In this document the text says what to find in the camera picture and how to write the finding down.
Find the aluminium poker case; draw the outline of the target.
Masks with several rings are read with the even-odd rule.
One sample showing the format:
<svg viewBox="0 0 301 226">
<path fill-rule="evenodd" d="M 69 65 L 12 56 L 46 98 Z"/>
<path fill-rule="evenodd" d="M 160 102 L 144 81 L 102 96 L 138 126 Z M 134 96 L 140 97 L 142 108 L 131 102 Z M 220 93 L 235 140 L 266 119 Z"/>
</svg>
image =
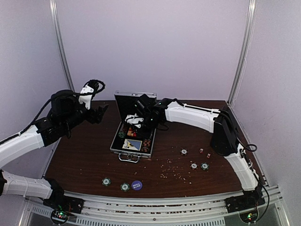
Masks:
<svg viewBox="0 0 301 226">
<path fill-rule="evenodd" d="M 151 156 L 152 156 L 156 129 L 152 129 L 153 133 L 154 133 L 154 140 L 153 140 L 153 147 L 152 147 L 151 153 L 142 153 L 142 148 L 140 149 L 140 151 L 122 149 L 125 139 L 141 140 L 142 142 L 144 139 L 140 139 L 137 137 L 129 137 L 127 135 L 125 136 L 125 138 L 118 137 L 118 131 L 119 131 L 121 125 L 126 125 L 128 127 L 128 129 L 130 127 L 135 129 L 135 126 L 132 126 L 125 122 L 125 118 L 129 114 L 130 115 L 134 115 L 134 114 L 138 115 L 138 113 L 135 111 L 135 103 L 136 103 L 136 101 L 139 100 L 139 98 L 142 95 L 143 95 L 142 92 L 121 92 L 121 91 L 116 91 L 114 94 L 116 104 L 117 104 L 117 109 L 118 109 L 118 112 L 119 112 L 119 115 L 121 118 L 121 122 L 119 124 L 119 127 L 115 133 L 114 139 L 110 146 L 110 151 L 112 153 L 117 154 L 120 161 L 138 163 L 141 158 L 151 158 Z"/>
</svg>

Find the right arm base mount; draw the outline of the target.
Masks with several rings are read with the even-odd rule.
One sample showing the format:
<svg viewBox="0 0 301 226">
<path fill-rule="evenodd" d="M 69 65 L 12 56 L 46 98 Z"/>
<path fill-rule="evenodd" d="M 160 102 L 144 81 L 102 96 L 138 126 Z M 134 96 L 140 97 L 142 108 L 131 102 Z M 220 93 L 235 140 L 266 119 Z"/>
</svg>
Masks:
<svg viewBox="0 0 301 226">
<path fill-rule="evenodd" d="M 232 196 L 224 200 L 228 213 L 239 213 L 239 218 L 243 223 L 254 224 L 260 218 L 258 207 L 265 204 L 265 199 L 258 200 L 251 196 Z"/>
</svg>

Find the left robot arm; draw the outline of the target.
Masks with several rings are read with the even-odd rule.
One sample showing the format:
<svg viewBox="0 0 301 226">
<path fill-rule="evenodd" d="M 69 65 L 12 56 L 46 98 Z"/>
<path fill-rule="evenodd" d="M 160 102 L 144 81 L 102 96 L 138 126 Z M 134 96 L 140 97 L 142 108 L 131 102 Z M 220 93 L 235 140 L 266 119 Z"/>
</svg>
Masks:
<svg viewBox="0 0 301 226">
<path fill-rule="evenodd" d="M 108 107 L 94 109 L 91 102 L 104 89 L 103 81 L 89 80 L 79 93 L 70 89 L 54 93 L 39 111 L 42 113 L 47 105 L 51 105 L 46 117 L 40 118 L 36 115 L 27 127 L 0 142 L 0 165 L 3 167 L 26 153 L 55 143 L 64 136 L 70 138 L 72 129 L 84 121 L 99 124 Z M 64 190 L 54 179 L 33 179 L 4 170 L 0 171 L 0 193 L 46 199 L 57 209 L 63 209 L 68 204 Z"/>
</svg>

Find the blue yellow card deck box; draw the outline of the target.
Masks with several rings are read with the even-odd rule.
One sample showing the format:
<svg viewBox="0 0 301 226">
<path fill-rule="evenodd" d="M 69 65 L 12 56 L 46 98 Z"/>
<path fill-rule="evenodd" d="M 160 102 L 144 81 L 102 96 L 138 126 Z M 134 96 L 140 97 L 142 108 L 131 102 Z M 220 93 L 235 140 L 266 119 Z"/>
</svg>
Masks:
<svg viewBox="0 0 301 226">
<path fill-rule="evenodd" d="M 125 139 L 122 149 L 140 151 L 141 147 L 141 140 Z"/>
</svg>

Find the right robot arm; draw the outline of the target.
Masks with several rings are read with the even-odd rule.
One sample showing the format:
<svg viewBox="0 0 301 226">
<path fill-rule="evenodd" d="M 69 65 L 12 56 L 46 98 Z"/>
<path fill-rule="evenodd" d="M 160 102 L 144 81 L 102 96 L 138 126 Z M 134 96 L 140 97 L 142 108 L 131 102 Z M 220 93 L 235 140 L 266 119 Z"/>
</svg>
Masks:
<svg viewBox="0 0 301 226">
<path fill-rule="evenodd" d="M 247 152 L 255 152 L 257 145 L 243 144 L 238 136 L 237 123 L 226 109 L 197 107 L 176 98 L 153 101 L 146 94 L 136 100 L 134 109 L 136 117 L 132 124 L 142 131 L 165 122 L 178 122 L 211 133 L 211 148 L 229 162 L 241 183 L 243 194 L 237 203 L 250 208 L 265 202 L 262 193 L 266 188 L 247 157 Z"/>
</svg>

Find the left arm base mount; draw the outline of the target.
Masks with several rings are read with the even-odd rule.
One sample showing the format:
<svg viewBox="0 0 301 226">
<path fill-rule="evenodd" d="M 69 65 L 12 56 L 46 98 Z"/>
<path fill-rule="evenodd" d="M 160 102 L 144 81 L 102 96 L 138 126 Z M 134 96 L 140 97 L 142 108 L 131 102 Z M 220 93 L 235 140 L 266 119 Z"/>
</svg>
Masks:
<svg viewBox="0 0 301 226">
<path fill-rule="evenodd" d="M 63 196 L 58 200 L 54 198 L 42 199 L 43 205 L 52 208 L 50 219 L 55 225 L 65 224 L 75 214 L 82 212 L 84 200 L 80 198 Z"/>
</svg>

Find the red card deck box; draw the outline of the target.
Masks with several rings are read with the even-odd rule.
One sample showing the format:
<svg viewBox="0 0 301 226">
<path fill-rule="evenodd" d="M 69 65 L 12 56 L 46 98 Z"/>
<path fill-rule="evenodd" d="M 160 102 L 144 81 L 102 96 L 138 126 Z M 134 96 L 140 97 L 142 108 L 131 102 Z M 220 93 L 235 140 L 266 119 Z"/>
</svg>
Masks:
<svg viewBox="0 0 301 226">
<path fill-rule="evenodd" d="M 137 137 L 136 130 L 133 129 L 132 127 L 130 127 L 130 128 L 128 129 L 127 136 L 129 136 L 129 137 Z"/>
</svg>

